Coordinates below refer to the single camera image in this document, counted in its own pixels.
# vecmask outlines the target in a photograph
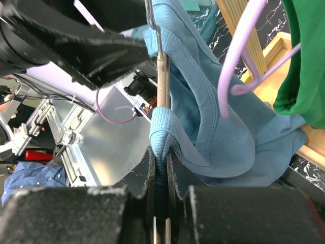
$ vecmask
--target blue garment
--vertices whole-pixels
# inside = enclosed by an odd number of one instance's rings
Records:
[[[164,52],[171,63],[171,109],[155,108],[150,141],[158,167],[172,147],[180,161],[212,185],[266,187],[306,142],[301,116],[278,115],[255,94],[229,94],[229,118],[219,113],[221,64],[179,1],[153,0]],[[157,56],[156,32],[144,32]],[[231,86],[242,84],[235,75]]]
[[[23,187],[65,187],[66,181],[66,173],[62,166],[19,162],[14,173],[5,180],[2,205],[4,206],[16,189]]]

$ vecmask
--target teal container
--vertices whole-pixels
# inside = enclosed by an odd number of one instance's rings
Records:
[[[218,5],[215,0],[180,0],[194,25],[207,43],[217,26]],[[143,38],[143,31],[149,26],[143,25],[133,29],[131,37]]]

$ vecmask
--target hanger hook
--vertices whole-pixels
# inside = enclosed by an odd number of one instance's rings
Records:
[[[161,42],[161,30],[160,30],[160,26],[156,24],[156,21],[154,19],[152,0],[145,0],[144,3],[146,6],[146,16],[147,16],[148,24],[157,33],[158,52],[162,53],[163,44]]]

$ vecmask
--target purple hanger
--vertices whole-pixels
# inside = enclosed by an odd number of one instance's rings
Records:
[[[270,70],[260,77],[258,70],[248,54],[245,44],[248,41],[257,19],[259,18],[267,0],[250,0],[238,22],[235,34],[230,43],[229,51],[226,55],[218,84],[218,101],[220,113],[223,118],[227,118],[228,112],[228,90],[231,78],[234,74],[236,64],[240,58],[243,58],[248,68],[254,76],[253,81],[249,85],[234,85],[231,89],[232,95],[242,95],[253,91],[279,67],[281,67],[289,58],[296,54],[300,48],[300,43],[294,47],[282,60],[277,62]]]

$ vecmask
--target green cloth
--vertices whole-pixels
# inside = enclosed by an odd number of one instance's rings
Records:
[[[314,128],[325,128],[325,0],[282,0],[291,43],[301,51],[291,58],[288,76],[274,109],[300,114]]]

